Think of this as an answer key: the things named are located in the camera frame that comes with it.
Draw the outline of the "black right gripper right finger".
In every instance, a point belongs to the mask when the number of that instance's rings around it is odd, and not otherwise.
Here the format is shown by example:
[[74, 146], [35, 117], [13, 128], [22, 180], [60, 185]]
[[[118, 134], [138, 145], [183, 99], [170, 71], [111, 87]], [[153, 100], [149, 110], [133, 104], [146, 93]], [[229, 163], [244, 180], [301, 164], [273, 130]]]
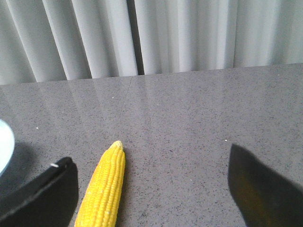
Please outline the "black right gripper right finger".
[[232, 144], [228, 186], [248, 227], [301, 227], [303, 188]]

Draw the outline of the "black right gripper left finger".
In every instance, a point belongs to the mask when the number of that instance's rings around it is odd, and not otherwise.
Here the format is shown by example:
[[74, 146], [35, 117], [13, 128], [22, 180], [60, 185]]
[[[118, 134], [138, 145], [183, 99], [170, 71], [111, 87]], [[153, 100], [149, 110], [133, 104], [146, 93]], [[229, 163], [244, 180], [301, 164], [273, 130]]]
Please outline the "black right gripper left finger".
[[70, 157], [0, 201], [2, 227], [67, 227], [79, 199], [78, 170]]

